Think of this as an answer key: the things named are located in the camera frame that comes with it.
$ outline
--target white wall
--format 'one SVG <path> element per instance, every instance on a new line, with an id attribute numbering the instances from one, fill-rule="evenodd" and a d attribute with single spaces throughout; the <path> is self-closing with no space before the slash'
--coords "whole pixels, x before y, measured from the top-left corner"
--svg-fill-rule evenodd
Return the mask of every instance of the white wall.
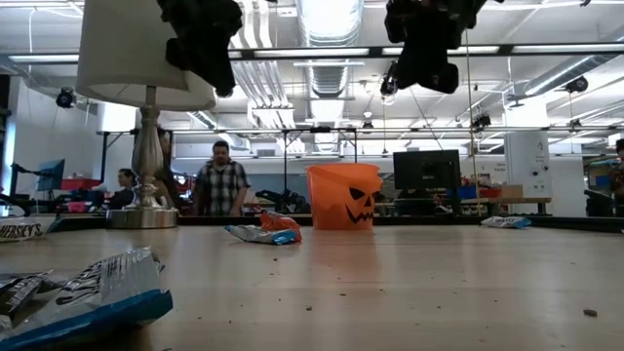
<path id="1" fill-rule="evenodd" d="M 74 173 L 92 177 L 97 116 L 77 108 L 58 108 L 54 99 L 28 89 L 21 78 L 13 80 L 11 95 L 17 96 L 10 117 L 15 127 L 13 162 L 37 170 L 43 162 L 64 158 L 65 177 Z M 36 181 L 35 175 L 19 175 L 17 192 L 33 193 Z"/>

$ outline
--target black monitor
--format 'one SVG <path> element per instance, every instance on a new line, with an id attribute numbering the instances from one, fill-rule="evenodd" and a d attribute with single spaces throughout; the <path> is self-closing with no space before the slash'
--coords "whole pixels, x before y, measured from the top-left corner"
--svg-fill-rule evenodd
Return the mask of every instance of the black monitor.
<path id="1" fill-rule="evenodd" d="M 459 151 L 407 151 L 394 153 L 397 190 L 457 188 L 461 185 Z"/>

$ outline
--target blue object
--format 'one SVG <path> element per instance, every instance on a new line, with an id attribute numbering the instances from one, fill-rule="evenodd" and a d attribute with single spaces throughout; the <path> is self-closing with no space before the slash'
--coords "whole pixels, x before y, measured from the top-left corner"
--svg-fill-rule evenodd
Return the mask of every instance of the blue object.
<path id="1" fill-rule="evenodd" d="M 447 189 L 447 197 L 452 196 L 452 190 Z M 460 199 L 476 199 L 477 198 L 477 186 L 466 185 L 457 188 L 457 196 Z"/>
<path id="2" fill-rule="evenodd" d="M 141 322 L 156 320 L 173 308 L 174 301 L 170 292 L 144 292 L 101 306 L 92 312 L 2 340 L 0 350 L 32 348 L 76 335 L 99 333 L 111 327 L 139 325 Z"/>
<path id="3" fill-rule="evenodd" d="M 48 161 L 39 165 L 37 191 L 59 190 L 62 186 L 62 174 L 65 171 L 65 159 Z"/>

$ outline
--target plaid shirt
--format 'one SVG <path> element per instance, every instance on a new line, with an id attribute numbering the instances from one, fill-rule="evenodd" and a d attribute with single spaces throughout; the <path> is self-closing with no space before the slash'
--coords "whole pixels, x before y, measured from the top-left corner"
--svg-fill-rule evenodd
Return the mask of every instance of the plaid shirt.
<path id="1" fill-rule="evenodd" d="M 213 161 L 207 162 L 195 182 L 195 191 L 205 196 L 206 214 L 215 216 L 229 215 L 238 192 L 249 187 L 245 169 L 232 160 L 222 170 L 215 168 Z"/>

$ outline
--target red object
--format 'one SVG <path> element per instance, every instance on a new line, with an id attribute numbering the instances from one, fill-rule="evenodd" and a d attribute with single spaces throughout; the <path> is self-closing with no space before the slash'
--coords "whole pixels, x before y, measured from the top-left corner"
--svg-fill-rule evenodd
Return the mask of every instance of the red object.
<path id="1" fill-rule="evenodd" d="M 87 211 L 87 204 L 82 201 L 68 202 L 67 208 L 73 214 L 81 214 Z"/>
<path id="2" fill-rule="evenodd" d="M 500 197 L 500 189 L 479 189 L 479 196 L 483 198 Z"/>
<path id="3" fill-rule="evenodd" d="M 274 231 L 291 229 L 296 233 L 296 238 L 294 239 L 296 242 L 300 242 L 303 239 L 301 237 L 301 231 L 299 230 L 299 224 L 290 217 L 272 211 L 264 211 L 260 215 L 260 223 L 262 223 L 262 230 Z"/>
<path id="4" fill-rule="evenodd" d="M 60 184 L 61 190 L 91 190 L 92 187 L 100 185 L 101 181 L 96 179 L 63 179 Z"/>

